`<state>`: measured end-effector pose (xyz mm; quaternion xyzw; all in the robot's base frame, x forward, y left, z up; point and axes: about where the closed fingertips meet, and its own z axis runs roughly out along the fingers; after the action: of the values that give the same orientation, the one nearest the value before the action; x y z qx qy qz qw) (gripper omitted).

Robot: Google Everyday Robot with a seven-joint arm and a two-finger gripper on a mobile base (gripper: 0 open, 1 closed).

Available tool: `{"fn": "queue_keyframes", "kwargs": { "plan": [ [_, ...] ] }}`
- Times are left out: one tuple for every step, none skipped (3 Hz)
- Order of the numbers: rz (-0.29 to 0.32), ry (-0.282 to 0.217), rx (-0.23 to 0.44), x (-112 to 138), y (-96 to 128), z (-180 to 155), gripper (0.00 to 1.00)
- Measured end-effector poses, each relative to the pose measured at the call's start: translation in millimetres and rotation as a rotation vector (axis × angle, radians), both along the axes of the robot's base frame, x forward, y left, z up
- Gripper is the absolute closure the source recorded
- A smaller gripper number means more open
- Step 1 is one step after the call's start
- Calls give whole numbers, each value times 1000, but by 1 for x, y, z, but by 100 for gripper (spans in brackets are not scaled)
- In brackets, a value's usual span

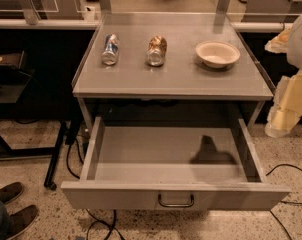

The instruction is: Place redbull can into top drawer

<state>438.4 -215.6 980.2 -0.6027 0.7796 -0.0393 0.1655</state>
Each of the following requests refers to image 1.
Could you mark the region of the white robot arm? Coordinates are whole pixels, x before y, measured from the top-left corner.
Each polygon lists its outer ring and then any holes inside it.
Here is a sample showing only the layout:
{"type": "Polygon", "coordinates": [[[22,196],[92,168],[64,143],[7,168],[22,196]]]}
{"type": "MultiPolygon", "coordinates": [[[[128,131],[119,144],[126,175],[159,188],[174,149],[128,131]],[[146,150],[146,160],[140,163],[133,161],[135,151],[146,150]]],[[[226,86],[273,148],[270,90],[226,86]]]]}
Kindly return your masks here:
{"type": "Polygon", "coordinates": [[[302,13],[290,28],[270,40],[265,49],[285,53],[288,63],[298,69],[292,77],[281,77],[267,117],[265,133],[279,138],[289,134],[302,117],[302,13]]]}

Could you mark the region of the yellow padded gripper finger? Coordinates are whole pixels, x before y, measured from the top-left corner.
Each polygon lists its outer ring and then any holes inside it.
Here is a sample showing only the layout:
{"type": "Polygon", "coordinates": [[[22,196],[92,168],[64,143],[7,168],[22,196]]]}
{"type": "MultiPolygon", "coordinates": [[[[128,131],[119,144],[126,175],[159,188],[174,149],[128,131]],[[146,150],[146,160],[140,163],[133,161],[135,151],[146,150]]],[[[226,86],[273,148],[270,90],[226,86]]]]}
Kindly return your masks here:
{"type": "Polygon", "coordinates": [[[302,117],[302,69],[292,77],[283,76],[273,98],[265,133],[273,138],[291,132],[302,117]]]}
{"type": "Polygon", "coordinates": [[[284,29],[276,37],[269,40],[265,45],[265,50],[271,53],[286,53],[290,28],[284,29]]]}

